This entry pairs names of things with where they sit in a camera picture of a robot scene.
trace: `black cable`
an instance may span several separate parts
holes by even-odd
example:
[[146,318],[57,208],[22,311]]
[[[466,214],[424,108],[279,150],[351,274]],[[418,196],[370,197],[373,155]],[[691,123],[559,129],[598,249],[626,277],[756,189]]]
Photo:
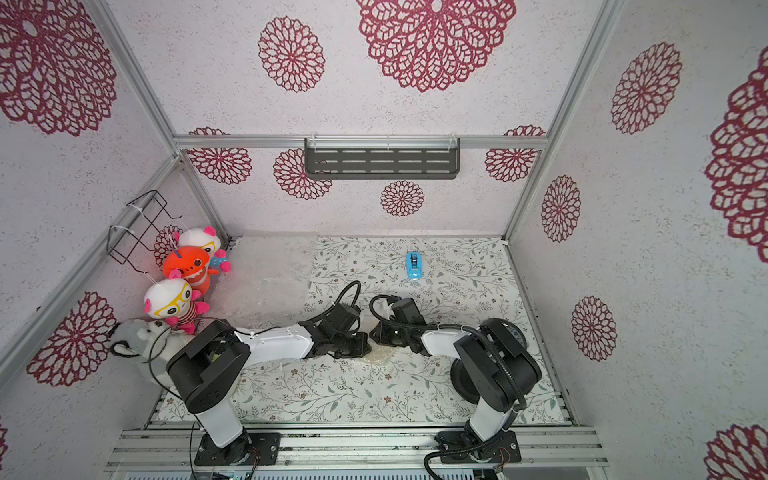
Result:
[[270,328],[264,329],[264,330],[262,330],[260,332],[253,332],[253,330],[248,330],[247,332],[244,332],[241,329],[235,329],[235,331],[238,332],[238,333],[242,333],[244,335],[250,335],[251,332],[253,332],[253,335],[261,335],[262,333],[269,332],[270,330],[282,329],[282,328],[285,328],[285,327],[284,326],[271,326]]
[[437,457],[446,457],[446,456],[449,456],[449,455],[458,455],[458,454],[461,454],[461,453],[472,453],[472,452],[474,452],[476,450],[483,449],[483,448],[487,447],[488,445],[491,445],[492,443],[498,442],[502,438],[502,435],[504,435],[504,431],[503,430],[499,430],[490,439],[485,440],[484,442],[479,443],[477,445],[472,445],[472,446],[469,446],[469,447],[464,447],[463,449],[445,450],[444,452],[441,452],[441,451],[438,450],[437,452],[428,453],[424,457],[424,469],[427,471],[427,473],[429,473],[429,476],[432,477],[434,480],[442,480],[442,478],[440,478],[435,473],[435,471],[432,470],[432,468],[429,466],[429,461],[430,460],[432,460],[433,458],[437,458]]
[[197,473],[194,472],[194,468],[192,467],[192,434],[194,434],[194,426],[196,423],[197,422],[192,422],[192,429],[190,430],[190,472],[192,472],[194,480],[197,480]]
[[522,389],[518,385],[518,383],[515,381],[515,377],[512,376],[512,373],[509,371],[509,368],[507,367],[506,362],[504,362],[501,353],[498,352],[498,349],[493,345],[493,343],[488,340],[488,337],[486,335],[483,335],[479,330],[472,328],[470,326],[461,325],[458,323],[433,323],[431,325],[409,325],[407,323],[400,323],[395,322],[391,319],[386,319],[383,316],[379,315],[378,312],[376,312],[376,309],[374,308],[373,304],[380,299],[396,299],[398,297],[392,296],[392,295],[376,295],[374,296],[370,303],[368,304],[368,310],[371,311],[371,314],[376,317],[380,322],[386,323],[392,326],[397,326],[400,328],[406,328],[406,329],[414,329],[414,330],[437,330],[437,329],[457,329],[461,330],[462,332],[467,332],[474,336],[476,339],[480,340],[480,342],[485,347],[485,350],[491,354],[493,357],[493,360],[496,361],[499,369],[504,373],[504,378],[507,380],[507,383],[512,388],[512,392],[515,393],[515,397],[519,404],[519,410],[516,410],[516,412],[521,412],[522,410],[525,410],[526,407],[528,407],[528,402],[525,400],[525,394],[523,393]]
[[360,292],[362,291],[362,283],[360,283],[360,280],[355,280],[347,284],[347,286],[345,286],[341,290],[341,292],[339,292],[339,295],[336,297],[336,300],[334,300],[333,303],[331,303],[331,305],[327,309],[325,309],[325,311],[315,315],[314,317],[309,319],[309,321],[316,322],[318,320],[324,319],[329,313],[331,313],[331,310],[333,310],[333,307],[338,305],[339,302],[341,302],[341,299],[344,298],[344,295],[346,295],[346,293],[349,292],[349,289],[351,289],[353,286],[357,287],[357,291],[355,292],[355,297],[352,298],[351,306],[355,306],[357,304],[358,297],[360,297]]
[[481,443],[479,443],[477,445],[472,445],[472,446],[469,446],[469,447],[465,447],[463,449],[445,450],[444,452],[438,450],[437,452],[428,453],[424,457],[424,469],[427,471],[427,473],[429,473],[429,476],[432,477],[434,480],[442,480],[442,478],[440,478],[429,467],[429,461],[430,460],[432,460],[433,458],[437,458],[437,457],[446,457],[446,456],[449,456],[449,455],[458,455],[458,454],[461,454],[461,453],[471,453],[471,452],[474,452],[476,450],[483,449],[483,448],[491,445],[492,443],[498,442],[499,440],[502,439],[502,436],[507,432],[507,430],[509,430],[509,427],[512,425],[512,422],[514,422],[515,418],[517,418],[517,414],[515,412],[512,412],[510,414],[509,418],[507,418],[507,420],[504,422],[504,425],[502,425],[501,429],[499,429],[498,432],[493,434],[493,436],[490,439],[485,440],[484,442],[481,442]]
[[[184,320],[183,322],[177,323],[176,326],[186,325],[187,323],[193,322],[195,320],[221,320],[221,319],[213,317],[213,316],[202,316],[202,317],[198,317],[198,318],[194,318],[194,319]],[[161,350],[160,352],[157,353],[157,356],[153,357],[152,356],[152,352],[154,351],[154,347],[157,345],[157,341],[163,335],[165,335],[165,333],[168,330],[170,330],[173,327],[174,327],[174,325],[169,325],[165,330],[163,330],[160,333],[160,335],[157,336],[156,339],[154,339],[154,342],[152,342],[152,346],[149,347],[149,360],[147,361],[147,368],[149,368],[149,374],[152,376],[152,378],[154,379],[155,383],[157,383],[159,386],[163,387],[163,389],[166,392],[170,393],[172,396],[174,396],[177,399],[181,400],[184,403],[184,405],[186,406],[187,400],[182,399],[179,395],[174,393],[171,389],[169,389],[168,387],[166,387],[165,385],[160,383],[160,380],[157,379],[157,377],[155,376],[154,372],[152,371],[152,360],[156,359],[163,352],[163,350]],[[195,415],[194,413],[192,415],[194,415],[194,418],[197,421],[192,423],[192,429],[190,430],[190,451],[189,451],[189,454],[190,454],[190,472],[192,472],[192,476],[195,478],[195,480],[197,480],[197,474],[194,472],[194,467],[192,466],[192,434],[194,432],[195,423],[199,423],[200,426],[203,426],[203,423],[200,421],[200,419],[197,417],[197,415]]]

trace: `stuffed toy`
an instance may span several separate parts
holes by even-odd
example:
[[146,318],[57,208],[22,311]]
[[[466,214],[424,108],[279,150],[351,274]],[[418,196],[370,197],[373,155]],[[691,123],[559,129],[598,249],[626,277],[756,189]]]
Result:
[[210,288],[210,276],[218,275],[219,270],[208,268],[210,257],[199,247],[178,247],[170,251],[163,262],[163,274],[170,278],[171,272],[178,270],[193,290],[205,295]]
[[171,388],[174,385],[165,371],[168,360],[172,359],[179,350],[192,341],[193,337],[170,330],[164,333],[167,328],[167,325],[160,320],[151,322],[142,319],[126,320],[110,330],[108,334],[110,336],[109,351],[116,356],[136,359],[141,373],[148,380],[155,382],[149,371],[149,350],[155,339],[163,336],[157,340],[154,349],[152,349],[152,373],[154,373],[158,383]]
[[[144,294],[144,313],[154,319],[165,319],[169,325],[176,325],[197,318],[209,310],[207,303],[196,301],[201,296],[202,293],[192,290],[190,284],[181,278],[178,270],[172,270],[169,278],[155,283]],[[195,330],[192,322],[179,328],[189,334]]]
[[174,239],[180,247],[199,247],[210,257],[210,267],[222,272],[232,270],[232,263],[227,260],[227,252],[221,249],[221,240],[213,227],[192,228],[184,233],[174,232]]

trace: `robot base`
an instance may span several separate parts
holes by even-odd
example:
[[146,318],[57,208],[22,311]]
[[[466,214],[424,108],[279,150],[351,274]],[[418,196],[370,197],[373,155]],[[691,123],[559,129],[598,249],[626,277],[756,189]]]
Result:
[[[438,432],[435,435],[435,440],[438,442],[441,452],[472,446],[472,442],[464,432]],[[504,458],[502,458],[501,449],[506,449]],[[480,452],[473,452],[472,454],[459,453],[440,457],[442,463],[501,463],[502,460],[504,463],[520,463],[522,461],[518,438],[512,430],[504,432],[498,443],[489,445]]]
[[243,433],[220,449],[208,434],[203,436],[194,464],[199,467],[220,465],[252,465],[253,450],[258,452],[258,465],[275,465],[280,450],[280,433]]

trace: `black mounting plate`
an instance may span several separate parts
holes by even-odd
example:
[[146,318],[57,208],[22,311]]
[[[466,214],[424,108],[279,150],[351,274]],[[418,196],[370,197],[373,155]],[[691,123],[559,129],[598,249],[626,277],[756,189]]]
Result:
[[368,344],[368,333],[356,332],[351,338],[345,340],[348,353],[341,353],[339,350],[333,352],[331,356],[335,359],[359,359],[371,353],[371,346]]
[[[249,433],[248,436],[250,437],[250,444],[241,442],[240,445],[234,445],[238,442],[235,440],[235,442],[230,443],[224,449],[219,449],[214,444],[210,435],[204,435],[203,440],[200,442],[200,448],[197,449],[194,464],[199,467],[253,465],[253,452],[251,449],[256,449],[259,452],[259,462],[257,465],[275,465],[277,453],[280,451],[280,433]],[[235,455],[237,458],[228,458],[227,450],[230,448],[245,450],[245,456],[241,456],[242,453],[240,453]]]
[[[464,432],[439,432],[435,436],[435,440],[439,443],[438,447],[441,452],[463,449],[470,446],[466,443],[466,434]],[[502,449],[504,449],[504,463],[520,463],[522,461],[518,438],[512,430],[504,432],[496,445],[490,445],[486,449],[488,456],[480,461],[475,460],[468,453],[447,455],[440,457],[440,461],[443,463],[501,463]]]

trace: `metal base frame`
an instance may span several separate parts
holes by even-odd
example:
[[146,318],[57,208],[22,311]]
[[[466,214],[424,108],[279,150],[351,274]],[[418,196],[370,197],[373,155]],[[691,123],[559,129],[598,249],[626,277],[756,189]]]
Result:
[[[282,440],[276,464],[263,470],[327,470],[349,468],[423,468],[424,455],[438,445],[434,436],[445,427],[321,428],[303,424],[275,429],[272,425],[247,426],[252,433],[280,433]],[[457,432],[462,427],[453,428]],[[600,439],[590,427],[517,427],[520,463],[509,468],[530,467],[605,467],[607,459]],[[202,432],[192,433],[193,449]],[[189,429],[125,430],[104,468],[105,472],[180,471],[189,468]],[[443,465],[432,460],[435,470],[442,468],[493,468],[492,463]],[[227,470],[249,472],[249,465],[195,468],[196,472]]]

